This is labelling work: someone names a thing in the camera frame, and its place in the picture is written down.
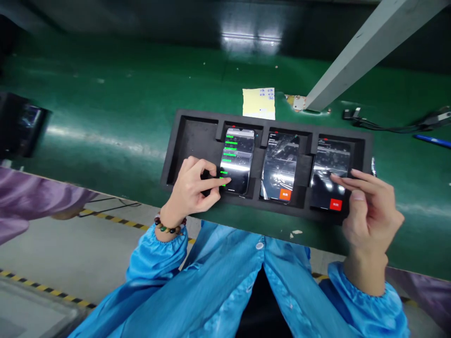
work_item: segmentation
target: yellow and black hazard tape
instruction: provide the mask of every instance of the yellow and black hazard tape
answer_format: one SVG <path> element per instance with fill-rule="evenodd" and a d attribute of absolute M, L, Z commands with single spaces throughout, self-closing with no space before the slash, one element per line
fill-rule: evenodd
<path fill-rule="evenodd" d="M 124 224 L 126 226 L 129 226 L 129 227 L 132 227 L 132 228 L 141 229 L 141 230 L 144 230 L 144 231 L 147 231 L 150 228 L 148 225 L 139 224 L 139 223 L 136 223 L 136 222 L 133 222 L 133 221 L 128 221 L 128 220 L 120 218 L 120 217 L 114 217 L 114 216 L 106 215 L 106 214 L 103 214 L 103 213 L 97 213 L 96 211 L 89 210 L 89 209 L 84 209 L 81 212 L 81 214 L 84 214 L 84 215 L 92 214 L 93 216 L 98 217 L 98 218 L 103 218 L 103 219 L 112 221 L 114 223 L 121 223 L 121 224 Z M 194 244 L 195 241 L 196 241 L 195 238 L 188 238 L 188 243 Z M 322 275 L 322 274 L 319 274 L 317 272 L 312 272 L 311 276 L 313 278 L 315 278 L 318 282 L 322 281 L 323 279 L 328 279 L 329 278 L 329 276 Z M 411 306 L 414 306 L 414 307 L 418 307 L 417 302 L 415 302 L 414 300 L 411 300 L 410 298 L 407 298 L 407 297 L 401 297 L 401 296 L 400 296 L 400 298 L 401 298 L 401 301 L 404 304 L 411 305 Z"/>
<path fill-rule="evenodd" d="M 5 277 L 10 278 L 10 279 L 12 279 L 12 280 L 14 280 L 16 282 L 20 282 L 20 283 L 22 283 L 24 285 L 31 286 L 31 287 L 35 288 L 36 290 L 50 293 L 51 295 L 54 295 L 54 296 L 59 297 L 59 298 L 61 298 L 63 300 L 75 303 L 77 305 L 80 305 L 81 307 L 87 307 L 89 309 L 93 309 L 93 308 L 95 308 L 97 306 L 97 305 L 95 305 L 95 304 L 93 304 L 91 302 L 88 302 L 86 300 L 83 300 L 83 299 L 80 299 L 80 298 L 77 298 L 77 297 L 74 297 L 74 296 L 70 296 L 67 293 L 64 293 L 62 291 L 55 290 L 55 289 L 53 289 L 51 287 L 48 287 L 46 285 L 39 284 L 39 283 L 36 283 L 36 282 L 31 281 L 29 279 L 20 277 L 20 276 L 18 276 L 16 274 L 12 273 L 11 271 L 6 271 L 6 270 L 3 270 L 3 269 L 0 269 L 0 276 L 5 276 Z"/>
<path fill-rule="evenodd" d="M 148 225 L 139 224 L 139 223 L 136 223 L 133 221 L 128 221 L 128 220 L 120 218 L 120 217 L 110 216 L 110 215 L 106 215 L 103 213 L 97 213 L 96 211 L 89 210 L 89 209 L 83 209 L 83 211 L 80 213 L 83 215 L 91 215 L 92 214 L 93 216 L 98 217 L 98 218 L 103 218 L 103 219 L 112 221 L 114 223 L 120 223 L 120 224 L 126 225 L 128 227 L 141 229 L 144 231 L 147 231 L 150 228 Z M 195 241 L 196 241 L 195 238 L 188 238 L 188 243 L 194 244 Z"/>

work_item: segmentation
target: orange button on screen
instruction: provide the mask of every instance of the orange button on screen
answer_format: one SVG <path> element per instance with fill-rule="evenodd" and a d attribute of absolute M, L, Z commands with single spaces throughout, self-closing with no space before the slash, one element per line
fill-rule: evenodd
<path fill-rule="evenodd" d="M 290 200 L 291 199 L 291 190 L 281 189 L 279 198 L 281 200 Z"/>

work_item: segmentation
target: yellow sticky note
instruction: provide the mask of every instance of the yellow sticky note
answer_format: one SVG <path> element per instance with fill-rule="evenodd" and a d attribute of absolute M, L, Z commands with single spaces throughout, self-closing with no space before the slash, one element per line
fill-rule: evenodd
<path fill-rule="evenodd" d="M 274 88 L 243 89 L 243 116 L 276 119 Z"/>

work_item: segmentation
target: protective film on phone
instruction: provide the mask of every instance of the protective film on phone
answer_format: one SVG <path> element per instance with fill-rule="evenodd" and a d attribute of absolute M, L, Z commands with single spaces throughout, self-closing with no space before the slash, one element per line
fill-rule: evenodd
<path fill-rule="evenodd" d="M 295 180 L 299 137 L 271 133 L 263 164 L 260 196 L 265 200 L 289 203 Z"/>
<path fill-rule="evenodd" d="M 349 162 L 349 144 L 327 138 L 319 139 L 310 181 L 311 207 L 341 211 L 345 189 L 332 182 L 330 175 L 347 177 Z"/>

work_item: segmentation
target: smartphone screen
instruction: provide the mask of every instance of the smartphone screen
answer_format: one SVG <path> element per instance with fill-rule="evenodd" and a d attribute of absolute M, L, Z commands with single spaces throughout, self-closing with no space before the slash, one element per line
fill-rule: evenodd
<path fill-rule="evenodd" d="M 219 175 L 220 177 L 230 177 L 232 180 L 224 186 L 224 191 L 240 195 L 247 193 L 253 152 L 253 130 L 243 128 L 227 129 Z"/>
<path fill-rule="evenodd" d="M 311 207 L 341 211 L 345 189 L 332 182 L 330 174 L 347 177 L 349 162 L 349 144 L 327 138 L 319 139 L 310 181 Z"/>
<path fill-rule="evenodd" d="M 271 133 L 264 156 L 260 196 L 265 200 L 291 200 L 299 150 L 297 135 Z"/>

